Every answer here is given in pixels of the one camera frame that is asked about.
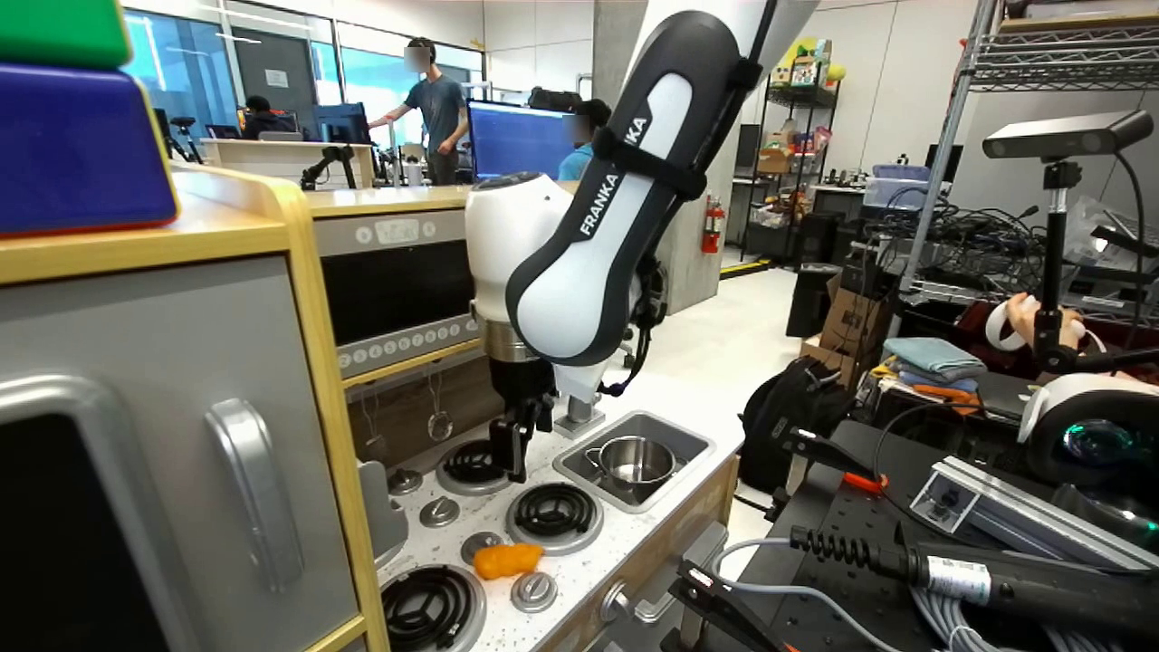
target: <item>stove burner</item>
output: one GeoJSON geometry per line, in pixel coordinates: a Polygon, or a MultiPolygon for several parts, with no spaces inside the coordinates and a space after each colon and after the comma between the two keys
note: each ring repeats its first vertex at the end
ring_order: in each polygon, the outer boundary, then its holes
{"type": "Polygon", "coordinates": [[[543,550],[578,550],[588,549],[604,523],[604,511],[577,485],[536,485],[520,494],[508,527],[516,540],[536,540],[543,550]]]}
{"type": "Polygon", "coordinates": [[[438,464],[438,478],[453,494],[491,494],[508,485],[508,476],[491,464],[488,441],[465,441],[438,464]]]}
{"type": "Polygon", "coordinates": [[[383,591],[394,652],[471,649],[482,630],[482,609],[479,581],[448,567],[413,569],[383,591]]]}

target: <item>person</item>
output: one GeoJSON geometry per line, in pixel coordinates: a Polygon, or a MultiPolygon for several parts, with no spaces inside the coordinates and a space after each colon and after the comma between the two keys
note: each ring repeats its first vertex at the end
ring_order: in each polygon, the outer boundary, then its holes
{"type": "Polygon", "coordinates": [[[424,112],[429,130],[429,176],[432,184],[453,184],[456,180],[456,144],[467,133],[467,112],[465,112],[465,86],[444,81],[435,66],[435,45],[432,40],[411,40],[406,55],[413,69],[424,78],[411,86],[406,102],[372,121],[371,129],[392,129],[411,110],[424,112]]]}
{"type": "Polygon", "coordinates": [[[251,95],[238,118],[242,137],[258,137],[261,130],[295,130],[295,118],[267,107],[267,97],[251,95]]]}
{"type": "Polygon", "coordinates": [[[574,123],[574,153],[559,164],[559,180],[578,180],[593,149],[589,143],[603,133],[603,129],[610,123],[612,110],[603,97],[578,102],[574,110],[577,123],[574,123]]]}

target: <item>knob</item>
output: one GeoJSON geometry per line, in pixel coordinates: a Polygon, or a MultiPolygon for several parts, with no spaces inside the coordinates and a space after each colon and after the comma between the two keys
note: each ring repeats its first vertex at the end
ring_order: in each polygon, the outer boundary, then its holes
{"type": "Polygon", "coordinates": [[[604,596],[604,625],[621,621],[632,609],[627,585],[612,585],[604,596]]]}

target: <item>cable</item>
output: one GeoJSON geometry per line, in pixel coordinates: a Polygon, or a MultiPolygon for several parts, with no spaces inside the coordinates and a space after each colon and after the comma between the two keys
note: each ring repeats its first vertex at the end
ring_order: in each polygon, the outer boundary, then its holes
{"type": "MultiPolygon", "coordinates": [[[[790,538],[768,538],[768,540],[743,540],[743,544],[733,544],[726,549],[718,558],[714,558],[714,577],[721,574],[721,561],[735,550],[746,550],[746,549],[790,549],[790,538]]],[[[895,647],[881,641],[868,628],[862,628],[854,618],[849,618],[827,591],[816,591],[816,587],[801,587],[801,585],[733,585],[726,577],[718,577],[726,587],[733,591],[743,591],[743,596],[796,596],[796,599],[816,599],[823,601],[827,609],[834,609],[860,637],[867,637],[873,649],[885,649],[885,652],[895,652],[895,647]]]]}
{"type": "MultiPolygon", "coordinates": [[[[1133,194],[1133,218],[1137,218],[1137,244],[1146,247],[1148,244],[1148,208],[1146,208],[1146,194],[1141,194],[1141,184],[1137,184],[1137,176],[1133,176],[1133,166],[1131,166],[1131,161],[1116,149],[1116,161],[1119,161],[1119,166],[1125,172],[1125,178],[1131,178],[1131,194],[1133,194]]],[[[1133,346],[1133,334],[1137,334],[1137,321],[1141,321],[1141,308],[1146,308],[1146,252],[1133,252],[1133,313],[1131,313],[1131,334],[1125,334],[1125,352],[1131,352],[1131,346],[1133,346]]]]}

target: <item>window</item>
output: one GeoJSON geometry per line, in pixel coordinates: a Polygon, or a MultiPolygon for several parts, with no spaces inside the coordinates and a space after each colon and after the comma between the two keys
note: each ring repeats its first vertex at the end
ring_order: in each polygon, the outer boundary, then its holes
{"type": "Polygon", "coordinates": [[[238,97],[232,92],[221,31],[164,15],[126,13],[133,59],[122,66],[155,110],[193,118],[193,137],[210,123],[236,123],[238,97]]]}

